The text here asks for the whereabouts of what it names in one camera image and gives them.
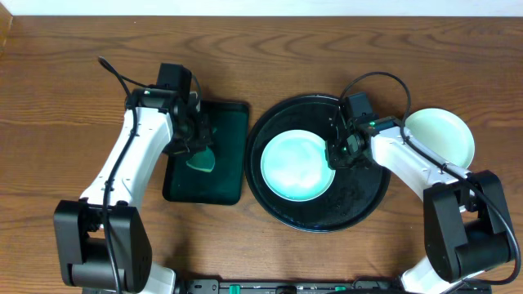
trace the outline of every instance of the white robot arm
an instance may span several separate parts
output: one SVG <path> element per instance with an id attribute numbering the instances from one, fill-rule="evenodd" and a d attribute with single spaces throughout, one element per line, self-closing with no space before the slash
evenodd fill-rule
<path id="1" fill-rule="evenodd" d="M 327 143 L 329 166 L 350 168 L 366 158 L 396 174 L 423 201 L 427 257 L 401 276 L 404 290 L 445 293 L 516 258 L 517 241 L 511 239 L 512 224 L 496 175 L 473 174 L 446 162 L 407 127 L 402 134 L 403 123 L 396 118 L 378 119 L 364 93 L 345 98 L 340 113 L 334 122 L 338 138 Z M 460 213 L 465 211 L 478 212 L 478 219 L 463 224 Z"/>
<path id="2" fill-rule="evenodd" d="M 145 188 L 158 158 L 173 138 L 173 121 L 170 114 L 160 113 L 157 109 L 137 107 L 137 135 L 126 152 L 114 178 L 113 190 L 110 193 L 109 205 L 128 205 L 141 209 Z M 114 166 L 116 158 L 122 152 L 132 129 L 132 111 L 127 110 L 123 127 L 104 167 L 92 184 L 82 193 L 80 199 L 89 204 L 102 205 L 105 181 Z M 172 269 L 153 262 L 147 283 L 140 294 L 172 294 L 176 274 Z"/>

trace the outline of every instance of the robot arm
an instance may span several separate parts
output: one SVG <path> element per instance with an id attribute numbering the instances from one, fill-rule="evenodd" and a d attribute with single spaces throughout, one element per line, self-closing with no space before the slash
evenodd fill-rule
<path id="1" fill-rule="evenodd" d="M 123 128 L 105 165 L 79 201 L 62 200 L 54 215 L 60 271 L 66 285 L 114 289 L 104 239 L 90 232 L 102 227 L 105 182 L 133 128 L 137 129 L 117 170 L 109 194 L 109 219 L 120 284 L 125 292 L 172 294 L 176 275 L 152 262 L 152 248 L 139 210 L 159 155 L 198 152 L 212 142 L 199 98 L 190 94 L 191 72 L 162 64 L 156 87 L 136 89 L 127 98 Z"/>
<path id="2" fill-rule="evenodd" d="M 124 160 L 114 178 L 113 190 L 109 205 L 118 202 L 141 209 L 145 188 L 149 182 L 154 165 L 158 161 L 165 146 L 173 136 L 173 122 L 170 114 L 163 114 L 154 108 L 137 107 L 137 135 L 126 153 Z M 123 116 L 123 127 L 116 144 L 113 147 L 104 167 L 92 184 L 82 193 L 80 199 L 89 204 L 102 205 L 105 182 L 114 166 L 116 158 L 122 152 L 132 129 L 132 111 L 127 110 Z"/>
<path id="3" fill-rule="evenodd" d="M 509 262 L 515 248 L 508 241 L 507 228 L 492 212 L 492 207 L 475 197 L 466 179 L 479 187 L 495 204 L 512 230 L 507 203 L 499 178 L 490 171 L 473 174 L 446 162 L 417 141 L 404 127 L 410 142 L 452 173 L 424 158 L 405 143 L 400 124 L 393 117 L 378 119 L 364 93 L 347 97 L 336 122 L 336 140 L 327 142 L 329 165 L 348 168 L 361 160 L 378 164 L 395 173 L 423 201 L 425 250 L 414 268 L 401 282 L 408 292 L 440 294 L 452 290 L 464 278 Z M 461 212 L 478 212 L 477 220 L 463 224 Z"/>

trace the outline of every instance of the wire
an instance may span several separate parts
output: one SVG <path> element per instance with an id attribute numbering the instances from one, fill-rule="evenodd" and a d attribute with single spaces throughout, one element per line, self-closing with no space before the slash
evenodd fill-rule
<path id="1" fill-rule="evenodd" d="M 123 90 L 127 94 L 127 97 L 131 96 L 131 92 L 127 88 L 127 85 L 125 84 L 124 77 L 120 75 L 116 69 L 102 56 L 98 57 L 98 62 L 101 64 L 104 69 L 107 69 L 110 73 L 114 74 L 118 81 L 122 84 Z M 114 177 L 116 175 L 116 172 L 118 171 L 118 168 L 120 164 L 123 161 L 123 158 L 125 157 L 125 153 L 131 146 L 132 140 L 134 139 L 136 135 L 136 130 L 138 127 L 138 116 L 136 115 L 136 107 L 131 108 L 132 111 L 132 129 L 129 134 L 129 139 L 127 139 L 127 142 L 125 143 L 125 146 L 122 149 L 122 152 L 116 159 L 116 162 L 114 163 L 113 169 L 111 170 L 109 177 L 107 178 L 107 181 L 105 182 L 105 188 L 104 188 L 104 201 L 102 206 L 102 215 L 103 215 L 103 224 L 104 224 L 104 235 L 105 235 L 105 245 L 107 246 L 107 252 L 109 253 L 109 259 L 111 267 L 113 268 L 113 276 L 114 276 L 114 285 L 116 293 L 121 294 L 122 293 L 122 284 L 120 282 L 120 275 L 118 272 L 118 265 L 116 264 L 116 257 L 114 255 L 114 248 L 113 248 L 113 241 L 111 239 L 110 234 L 110 223 L 109 223 L 109 213 L 108 213 L 108 206 L 109 206 L 109 196 L 111 193 L 111 190 L 113 189 L 113 182 Z"/>
<path id="2" fill-rule="evenodd" d="M 106 60 L 106 59 L 103 59 L 103 61 L 98 61 L 100 62 L 100 65 L 104 68 L 104 69 L 107 69 L 110 73 L 114 74 L 113 70 L 114 68 L 112 68 L 111 64 Z M 154 85 L 154 84 L 150 84 L 150 85 L 145 85 L 141 82 L 137 82 L 133 79 L 130 79 L 122 74 L 119 74 L 120 78 L 122 78 L 122 80 L 124 81 L 127 81 L 127 82 L 130 82 L 132 84 L 135 84 L 137 85 L 138 87 L 148 87 L 148 88 L 158 88 L 158 86 Z M 196 76 L 194 74 L 192 74 L 192 79 L 194 80 L 194 83 L 196 84 L 196 87 L 198 89 L 198 101 L 201 101 L 203 99 L 202 97 L 202 87 L 199 85 L 199 82 L 198 82 L 198 79 L 196 78 Z"/>
<path id="3" fill-rule="evenodd" d="M 405 90 L 405 93 L 407 95 L 407 107 L 405 109 L 405 113 L 403 115 L 403 118 L 401 119 L 401 125 L 400 125 L 400 134 L 401 134 L 401 138 L 403 139 L 403 141 L 410 148 L 412 148 L 418 154 L 423 156 L 426 160 L 428 160 L 429 162 L 431 162 L 434 165 L 436 165 L 439 169 L 449 173 L 451 176 L 455 177 L 456 179 L 458 179 L 462 183 L 464 183 L 466 187 L 468 187 L 472 192 L 474 192 L 475 196 L 477 196 L 481 201 L 483 201 L 488 207 L 490 207 L 492 209 L 493 213 L 499 218 L 499 220 L 503 223 L 503 226 L 507 230 L 508 240 L 513 245 L 514 251 L 515 251 L 514 252 L 515 264 L 514 264 L 514 270 L 512 271 L 512 274 L 508 278 L 505 278 L 505 279 L 499 280 L 499 281 L 491 281 L 491 280 L 484 280 L 484 279 L 478 279 L 478 278 L 464 278 L 463 281 L 466 282 L 466 283 L 483 283 L 483 284 L 488 284 L 488 285 L 505 285 L 505 284 L 513 282 L 517 278 L 518 274 L 521 271 L 521 249 L 520 249 L 519 243 L 517 242 L 516 235 L 512 231 L 512 228 L 508 225 L 508 222 L 505 219 L 505 217 L 503 217 L 503 215 L 501 214 L 499 209 L 496 207 L 496 205 L 492 202 L 492 200 L 490 200 L 490 198 L 486 197 L 469 180 L 467 180 L 467 179 L 461 177 L 460 175 L 456 174 L 455 172 L 451 171 L 447 167 L 446 163 L 443 163 L 443 164 L 439 163 L 434 158 L 432 158 L 429 155 L 425 154 L 423 151 L 421 151 L 416 145 L 414 145 L 410 141 L 410 138 L 408 136 L 405 135 L 405 121 L 407 120 L 407 117 L 409 116 L 410 105 L 412 103 L 412 100 L 411 100 L 411 97 L 410 97 L 410 90 L 407 87 L 407 85 L 400 78 L 396 77 L 392 73 L 388 73 L 388 72 L 371 72 L 371 73 L 366 73 L 366 74 L 364 74 L 362 76 L 359 76 L 354 81 L 352 81 L 347 87 L 345 87 L 345 89 L 343 90 L 342 94 L 340 95 L 340 100 L 345 97 L 345 95 L 354 86 L 354 84 L 356 84 L 357 82 L 361 81 L 364 78 L 367 78 L 367 77 L 370 77 L 370 76 L 373 76 L 373 75 L 383 75 L 383 76 L 387 76 L 387 77 L 393 78 Z"/>
<path id="4" fill-rule="evenodd" d="M 356 284 L 357 284 L 358 282 L 362 282 L 363 279 L 368 279 L 368 281 L 365 281 L 365 282 L 376 283 L 376 286 L 379 287 L 379 283 L 378 283 L 378 281 L 373 281 L 375 278 L 373 278 L 373 277 L 369 277 L 369 276 L 359 276 L 358 278 L 356 278 L 356 279 L 352 282 L 352 287 L 351 287 L 351 289 L 356 289 Z"/>

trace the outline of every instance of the round black plate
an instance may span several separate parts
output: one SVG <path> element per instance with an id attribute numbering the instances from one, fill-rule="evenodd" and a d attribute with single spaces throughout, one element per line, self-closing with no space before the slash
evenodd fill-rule
<path id="1" fill-rule="evenodd" d="M 269 141 L 284 131 L 311 131 L 324 140 L 336 136 L 330 118 L 338 110 L 337 97 L 299 96 L 269 109 L 248 137 L 245 174 L 256 200 L 272 216 L 296 229 L 331 232 L 355 225 L 382 201 L 391 173 L 377 164 L 336 171 L 333 183 L 310 201 L 285 200 L 266 185 L 262 177 L 262 152 Z"/>

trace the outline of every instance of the wood grain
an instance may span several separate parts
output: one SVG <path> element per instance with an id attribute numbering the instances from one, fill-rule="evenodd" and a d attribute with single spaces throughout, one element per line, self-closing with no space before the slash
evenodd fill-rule
<path id="1" fill-rule="evenodd" d="M 250 126 L 272 105 L 307 92 L 338 94 L 354 77 L 402 77 L 414 109 L 448 109 L 471 127 L 473 171 L 503 182 L 523 234 L 523 19 L 17 17 L 0 60 L 0 292 L 79 293 L 62 284 L 52 227 L 60 199 L 77 199 L 112 148 L 123 92 L 97 63 L 153 82 L 161 62 L 191 69 L 205 97 L 244 100 Z M 401 89 L 358 85 L 382 115 L 400 116 Z M 308 234 L 280 224 L 247 183 L 232 207 L 167 203 L 166 158 L 149 183 L 142 219 L 154 259 L 185 277 L 350 280 L 393 276 L 423 255 L 422 204 L 393 177 L 364 222 Z M 489 274 L 503 278 L 512 265 Z M 518 279 L 496 293 L 517 293 Z"/>
<path id="2" fill-rule="evenodd" d="M 13 21 L 13 16 L 0 3 L 0 57 L 2 57 L 2 54 L 5 51 L 5 46 L 6 46 L 6 42 L 7 42 L 7 33 L 9 33 L 9 29 L 11 29 L 12 21 Z"/>

